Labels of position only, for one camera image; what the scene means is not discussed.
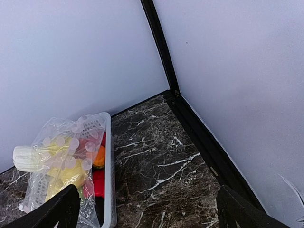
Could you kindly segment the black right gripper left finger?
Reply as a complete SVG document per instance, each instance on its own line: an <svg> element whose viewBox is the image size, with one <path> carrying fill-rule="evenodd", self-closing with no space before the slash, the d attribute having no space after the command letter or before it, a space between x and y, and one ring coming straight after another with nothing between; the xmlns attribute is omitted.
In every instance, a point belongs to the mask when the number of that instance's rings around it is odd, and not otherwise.
<svg viewBox="0 0 304 228"><path fill-rule="evenodd" d="M80 197L70 184L27 215L5 225L6 228L75 228L80 210Z"/></svg>

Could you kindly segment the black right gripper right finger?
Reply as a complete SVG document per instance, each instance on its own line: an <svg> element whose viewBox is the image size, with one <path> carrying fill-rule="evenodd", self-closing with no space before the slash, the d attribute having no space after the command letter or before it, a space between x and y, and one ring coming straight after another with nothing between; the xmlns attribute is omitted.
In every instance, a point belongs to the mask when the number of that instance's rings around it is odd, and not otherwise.
<svg viewBox="0 0 304 228"><path fill-rule="evenodd" d="M218 222L221 228L286 228L287 225L255 208L226 185L216 197Z"/></svg>

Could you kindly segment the yellow napa cabbage toy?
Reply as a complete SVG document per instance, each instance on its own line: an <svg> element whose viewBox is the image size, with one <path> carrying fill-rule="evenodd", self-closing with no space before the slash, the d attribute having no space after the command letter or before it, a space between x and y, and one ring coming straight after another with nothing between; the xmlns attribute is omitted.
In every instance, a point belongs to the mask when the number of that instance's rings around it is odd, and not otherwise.
<svg viewBox="0 0 304 228"><path fill-rule="evenodd" d="M70 184L77 188L84 184L87 172L82 168L82 160L70 149L72 137L58 136L54 140L46 138L46 145L17 146L13 151L13 162L19 171L38 174L47 179L45 201L55 196Z"/></svg>

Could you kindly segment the clear zip top bag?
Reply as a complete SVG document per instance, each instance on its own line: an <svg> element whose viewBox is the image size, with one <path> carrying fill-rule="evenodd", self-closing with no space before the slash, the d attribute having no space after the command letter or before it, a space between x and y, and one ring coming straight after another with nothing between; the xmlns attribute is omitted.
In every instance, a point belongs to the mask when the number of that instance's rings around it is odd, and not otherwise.
<svg viewBox="0 0 304 228"><path fill-rule="evenodd" d="M14 148L15 167L30 174L19 210L30 213L72 184L80 197L77 227L100 227L95 210L93 163L109 119L107 113L88 114L76 121L52 118L31 146Z"/></svg>

